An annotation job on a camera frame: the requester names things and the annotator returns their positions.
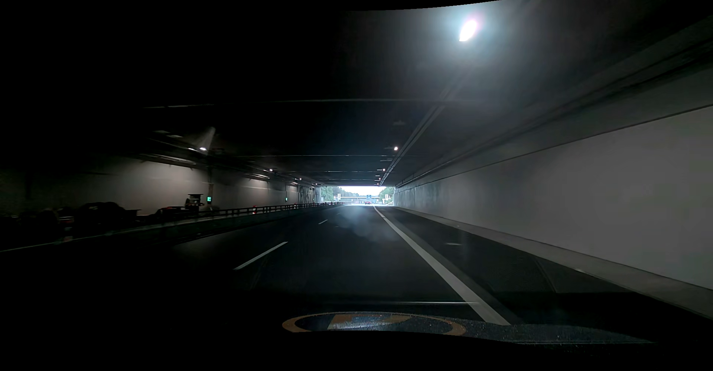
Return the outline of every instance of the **road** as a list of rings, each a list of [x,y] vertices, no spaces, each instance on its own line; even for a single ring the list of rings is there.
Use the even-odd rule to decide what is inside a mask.
[[[67,253],[12,269],[16,283],[5,288],[17,289],[17,311],[40,322],[102,320],[93,328],[286,333],[281,321],[336,311],[574,325],[653,341],[713,325],[387,206],[336,206],[172,247]]]

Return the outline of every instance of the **solid white line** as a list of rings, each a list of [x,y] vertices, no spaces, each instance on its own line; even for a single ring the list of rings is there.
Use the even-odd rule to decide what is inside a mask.
[[[453,275],[448,268],[444,267],[443,264],[441,264],[436,258],[433,258],[431,254],[425,251],[420,245],[416,244],[413,239],[409,238],[404,232],[398,229],[387,219],[387,217],[383,216],[379,210],[376,208],[374,208],[374,210],[376,210],[384,221],[387,221],[387,224],[391,226],[391,229],[394,229],[394,231],[398,233],[398,235],[401,236],[401,238],[404,239],[406,243],[408,243],[408,245],[410,245],[411,248],[413,248],[421,256],[421,258],[423,258],[433,268],[433,270],[441,275],[443,280],[445,280],[446,283],[448,283],[450,287],[452,287],[453,290],[455,290],[456,293],[458,293],[458,295],[462,297],[463,300],[468,303],[468,305],[470,305],[471,308],[478,313],[478,315],[481,316],[481,318],[483,318],[483,321],[498,325],[510,325],[510,322],[504,319],[502,315],[498,314],[490,305],[488,305],[488,303],[485,302],[485,300],[481,299],[480,296],[466,286],[466,284],[463,283],[456,275]]]
[[[251,259],[250,261],[248,261],[248,262],[246,262],[246,263],[243,263],[243,264],[240,265],[240,266],[234,267],[233,270],[238,270],[238,269],[244,268],[244,267],[246,267],[246,266],[249,266],[250,264],[254,263],[255,260],[258,260],[258,259],[260,259],[260,258],[266,256],[267,254],[270,253],[270,251],[275,250],[275,249],[277,249],[277,248],[280,248],[280,246],[283,245],[283,244],[285,244],[285,243],[287,243],[287,242],[282,242],[282,243],[276,245],[275,247],[269,249],[268,251],[265,251],[263,254],[260,254],[258,257],[255,257],[255,258]]]

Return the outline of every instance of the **ceiling light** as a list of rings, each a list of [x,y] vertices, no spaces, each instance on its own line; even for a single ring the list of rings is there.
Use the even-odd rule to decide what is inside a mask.
[[[460,29],[460,39],[459,41],[468,41],[476,33],[476,28],[478,24],[475,20],[468,20],[463,24],[463,28]]]

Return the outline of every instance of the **metal railing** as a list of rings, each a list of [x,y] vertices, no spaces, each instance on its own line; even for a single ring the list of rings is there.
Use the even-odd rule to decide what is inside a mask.
[[[325,207],[329,205],[339,205],[341,202],[310,202],[307,204],[286,204],[286,205],[264,205],[261,207],[253,206],[248,208],[230,208],[228,210],[215,211],[181,211],[166,215],[160,215],[155,220],[147,223],[165,223],[183,220],[198,220],[201,218],[229,218],[233,216],[256,215],[259,213],[274,212],[274,211],[289,211],[300,208]]]
[[[75,229],[67,231],[63,237],[58,240],[39,244],[13,244],[6,247],[0,247],[0,251],[12,251],[21,248],[31,248],[39,247],[45,245],[56,245],[60,243],[68,243],[70,241],[84,240],[89,238],[101,238],[103,236],[110,235],[121,235],[125,233],[138,232],[141,230],[153,230],[161,229],[167,226],[177,226],[184,225],[194,222],[204,222],[204,221],[218,221],[220,219],[227,219],[233,217],[242,217],[256,214],[263,214],[269,212],[277,211],[290,211],[297,210],[301,208],[318,208],[327,207],[330,205],[340,205],[343,202],[311,202],[308,204],[287,204],[287,205],[265,205],[261,207],[249,207],[249,208],[230,208],[227,210],[215,210],[215,211],[181,211],[177,213],[170,214],[153,214],[153,215],[140,215],[146,216],[144,220],[135,222],[126,222],[122,225],[114,225],[114,228],[104,229],[100,226],[88,228],[88,229]]]

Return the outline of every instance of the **tunnel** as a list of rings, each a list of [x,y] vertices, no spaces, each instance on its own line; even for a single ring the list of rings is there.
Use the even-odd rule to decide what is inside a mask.
[[[108,52],[128,70],[6,125],[6,314],[98,333],[708,345],[699,3],[314,12],[286,15],[304,31],[289,44],[256,36],[253,13],[160,76],[148,53]]]

